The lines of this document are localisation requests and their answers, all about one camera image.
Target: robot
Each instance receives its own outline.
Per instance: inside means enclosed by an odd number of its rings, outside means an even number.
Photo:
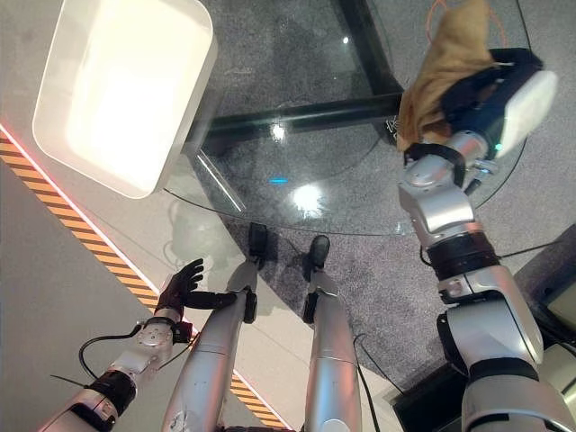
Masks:
[[[576,432],[561,395],[538,377],[542,336],[467,195],[491,160],[511,150],[545,117],[557,77],[526,49],[495,49],[492,56],[497,67],[459,81],[442,99],[451,139],[442,146],[415,144],[406,152],[400,205],[411,217],[448,305],[437,319],[445,357],[468,377],[462,431]],[[486,86],[495,89],[479,100]],[[466,172],[474,169],[478,175],[464,187]],[[194,290],[202,279],[202,260],[169,277],[154,316],[134,332],[132,346],[40,430],[111,430],[137,390],[170,358],[173,344],[190,340],[191,325],[182,322],[184,307],[213,312],[193,343],[163,430],[224,430],[221,405],[230,387],[240,325],[256,318],[257,271],[265,263],[266,235],[266,227],[251,225],[248,257],[224,293]],[[314,342],[302,430],[359,432],[356,352],[338,288],[323,269],[328,254],[328,238],[317,236],[304,267],[309,289],[303,320],[313,326]]]

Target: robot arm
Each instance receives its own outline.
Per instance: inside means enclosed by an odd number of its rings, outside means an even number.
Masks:
[[[109,431],[128,408],[138,390],[150,382],[171,356],[174,343],[188,343],[192,324],[183,322],[184,306],[219,309],[236,300],[235,294],[196,292],[202,280],[202,260],[168,277],[154,316],[146,320],[125,350],[92,384],[79,391],[41,431]]]
[[[437,327],[447,360],[469,377],[462,431],[575,431],[561,396],[539,381],[542,336],[463,191],[464,170],[510,150],[542,120],[555,93],[555,74],[540,70],[531,52],[499,50],[495,58],[510,60],[505,70],[481,72],[446,93],[453,137],[443,147],[408,150],[400,205],[451,306]],[[497,88],[474,100],[486,84]]]

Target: orange and black striped tape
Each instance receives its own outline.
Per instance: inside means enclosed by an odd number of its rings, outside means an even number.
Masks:
[[[152,313],[158,296],[142,274],[124,259],[120,250],[62,193],[0,124],[0,158],[34,192],[48,210]],[[230,391],[266,426],[289,428],[238,373],[232,375]]]

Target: blue light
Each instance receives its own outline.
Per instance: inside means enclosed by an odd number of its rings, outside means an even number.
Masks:
[[[270,185],[285,185],[288,183],[288,179],[286,177],[272,177],[268,180]]]

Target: hazard stripe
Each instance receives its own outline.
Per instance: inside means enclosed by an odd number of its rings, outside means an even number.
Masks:
[[[92,252],[106,269],[132,293],[151,313],[158,303],[156,293],[137,275],[137,273],[116,253],[91,227],[86,216],[77,212],[63,195],[45,177],[37,171],[33,163],[4,134],[0,124],[0,158],[12,169],[23,183],[41,200],[70,232]],[[232,375],[230,391],[264,424],[271,428],[288,428],[266,402],[254,393],[241,377]]]

